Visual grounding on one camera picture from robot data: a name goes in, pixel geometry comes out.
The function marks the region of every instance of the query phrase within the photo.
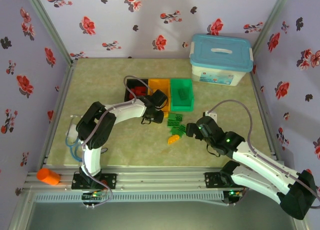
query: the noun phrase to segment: wallpaper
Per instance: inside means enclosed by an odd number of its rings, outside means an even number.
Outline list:
[[[257,39],[276,0],[40,0],[71,58],[187,58],[196,33]]]
[[[253,72],[261,83],[284,162],[299,172],[310,171],[320,186],[318,4],[318,0],[288,0],[255,57]],[[309,210],[311,229],[319,228],[319,213]]]
[[[28,0],[0,0],[0,229],[36,171],[67,69]]]

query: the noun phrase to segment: vent grille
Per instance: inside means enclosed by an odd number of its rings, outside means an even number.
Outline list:
[[[39,193],[37,203],[80,203],[82,193]],[[147,192],[114,193],[111,202],[178,202],[178,201],[218,201],[223,200],[223,191],[212,192]]]

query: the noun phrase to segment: white robotic arm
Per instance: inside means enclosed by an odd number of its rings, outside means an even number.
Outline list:
[[[142,117],[147,109],[146,105],[139,99],[137,99],[136,102],[131,105],[125,105],[117,108],[114,108],[113,105],[106,105],[104,108],[106,110],[111,109],[109,113],[115,116],[115,122],[113,125],[127,119]],[[85,148],[82,148],[84,151],[83,157],[86,169],[92,176],[97,175],[101,171],[101,148],[102,146],[89,149],[87,145]]]
[[[186,135],[194,134],[196,139],[205,140],[207,147],[235,160],[220,171],[224,184],[249,187],[275,200],[290,216],[299,220],[305,217],[316,199],[312,174],[297,173],[261,153],[237,133],[224,132],[207,112],[196,123],[187,124]]]
[[[84,151],[80,174],[90,187],[97,186],[90,177],[99,178],[101,148],[108,140],[113,126],[136,117],[142,117],[142,124],[144,121],[161,123],[164,113],[159,106],[166,100],[167,96],[157,90],[152,96],[140,96],[133,101],[117,105],[104,106],[100,102],[91,105],[76,126]]]

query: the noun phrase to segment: plastic container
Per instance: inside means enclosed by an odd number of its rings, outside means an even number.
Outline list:
[[[194,92],[191,79],[171,79],[171,111],[191,112],[194,110]]]
[[[236,86],[253,68],[250,42],[242,38],[195,34],[191,42],[192,80]]]
[[[46,184],[57,185],[61,176],[50,169],[43,168],[37,172],[36,178]]]
[[[164,113],[169,112],[171,104],[170,79],[148,79],[148,85],[153,90],[153,92],[159,89],[168,97],[168,101],[161,110]]]
[[[148,79],[142,79],[142,81],[148,84]],[[141,95],[146,95],[148,92],[147,87],[137,79],[127,79],[126,85],[129,87],[129,89],[133,89],[133,92],[136,94],[137,97]],[[125,89],[124,99],[125,102],[129,101],[130,99],[133,99],[133,96],[131,96],[131,93],[127,89]]]

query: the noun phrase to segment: blue lid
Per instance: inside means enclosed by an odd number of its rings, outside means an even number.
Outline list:
[[[190,62],[194,66],[250,72],[253,68],[250,42],[242,38],[195,34]]]

